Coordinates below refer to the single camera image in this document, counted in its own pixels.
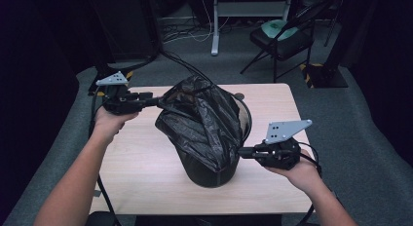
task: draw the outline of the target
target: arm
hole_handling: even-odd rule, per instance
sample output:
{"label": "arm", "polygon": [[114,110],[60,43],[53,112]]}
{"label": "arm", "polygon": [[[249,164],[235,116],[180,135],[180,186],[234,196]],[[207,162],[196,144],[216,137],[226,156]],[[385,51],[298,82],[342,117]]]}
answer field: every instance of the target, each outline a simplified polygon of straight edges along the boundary
{"label": "arm", "polygon": [[274,168],[266,168],[266,170],[287,177],[295,187],[302,190],[312,201],[321,225],[357,225],[324,184],[311,162],[301,158],[291,170]]}
{"label": "arm", "polygon": [[107,146],[137,113],[115,116],[100,108],[89,141],[43,203],[34,225],[85,225]]}

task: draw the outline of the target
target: black chair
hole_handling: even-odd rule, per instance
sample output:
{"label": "black chair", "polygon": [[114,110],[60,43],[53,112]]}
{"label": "black chair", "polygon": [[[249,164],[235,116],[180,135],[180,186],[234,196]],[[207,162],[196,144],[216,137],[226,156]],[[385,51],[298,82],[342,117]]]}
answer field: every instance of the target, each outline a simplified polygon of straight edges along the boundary
{"label": "black chair", "polygon": [[[308,7],[311,6],[315,3],[317,3],[318,1],[321,0],[301,0],[301,4],[304,7]],[[331,20],[330,20],[330,24],[328,25],[330,27],[330,30],[328,31],[328,36],[327,39],[325,40],[324,46],[327,47],[328,45],[328,41],[331,37],[331,33],[333,32],[334,26],[337,22],[337,18],[340,14],[340,9],[343,5],[344,0],[334,0],[334,2],[332,3],[332,5],[328,8],[328,11],[331,12]]]}
{"label": "black chair", "polygon": [[[275,38],[268,37],[261,27],[252,31],[249,34],[249,39],[252,43],[261,48],[261,52],[241,71],[241,74],[243,74],[254,62],[266,56],[271,56],[274,60],[274,83],[277,82],[278,78],[300,64],[305,62],[308,65],[310,62],[311,47],[314,43],[313,34],[316,17],[328,9],[333,2],[334,0],[323,0],[304,8],[281,29],[280,33]],[[278,40],[286,30],[293,27],[297,27],[298,31],[286,39]],[[306,49],[308,50],[306,60],[295,65],[282,75],[277,75],[277,61],[287,60]]]}

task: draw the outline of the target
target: hand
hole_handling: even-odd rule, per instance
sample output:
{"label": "hand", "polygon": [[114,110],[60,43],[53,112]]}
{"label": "hand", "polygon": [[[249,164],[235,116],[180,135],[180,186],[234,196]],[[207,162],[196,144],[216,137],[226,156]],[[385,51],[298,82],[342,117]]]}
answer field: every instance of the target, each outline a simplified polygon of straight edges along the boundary
{"label": "hand", "polygon": [[[308,151],[304,149],[301,150],[301,153],[310,157]],[[313,188],[317,188],[318,184],[322,183],[315,165],[304,158],[300,158],[300,162],[290,170],[269,167],[265,167],[265,169],[285,176],[291,184],[305,193],[309,193]]]}
{"label": "hand", "polygon": [[100,107],[94,118],[94,133],[104,136],[109,142],[113,140],[113,137],[124,126],[125,122],[137,117],[139,113],[127,114],[122,116],[113,115],[106,111],[104,107]]}

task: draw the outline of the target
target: table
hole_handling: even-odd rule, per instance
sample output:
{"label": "table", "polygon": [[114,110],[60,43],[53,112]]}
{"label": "table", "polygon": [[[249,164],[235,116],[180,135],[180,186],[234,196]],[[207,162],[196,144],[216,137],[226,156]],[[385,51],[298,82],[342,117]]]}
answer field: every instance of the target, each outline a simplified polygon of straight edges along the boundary
{"label": "table", "polygon": [[[252,130],[245,146],[260,143],[267,134],[269,122],[300,120],[286,84],[221,87],[245,96],[244,102],[252,115]],[[131,88],[131,91],[162,95],[168,89],[170,87],[145,87]],[[311,205],[308,197],[285,177],[265,170],[255,160],[240,159],[233,178],[221,187],[204,188],[192,182],[174,146],[154,126],[160,112],[157,107],[143,109],[137,118],[125,124],[106,151],[100,174],[116,213],[307,212]],[[308,142],[305,131],[294,138]],[[93,200],[91,212],[97,210],[108,210],[103,196]]]}
{"label": "table", "polygon": [[219,28],[218,17],[282,17],[287,19],[291,0],[275,2],[225,2],[213,0],[213,56],[218,55]]}

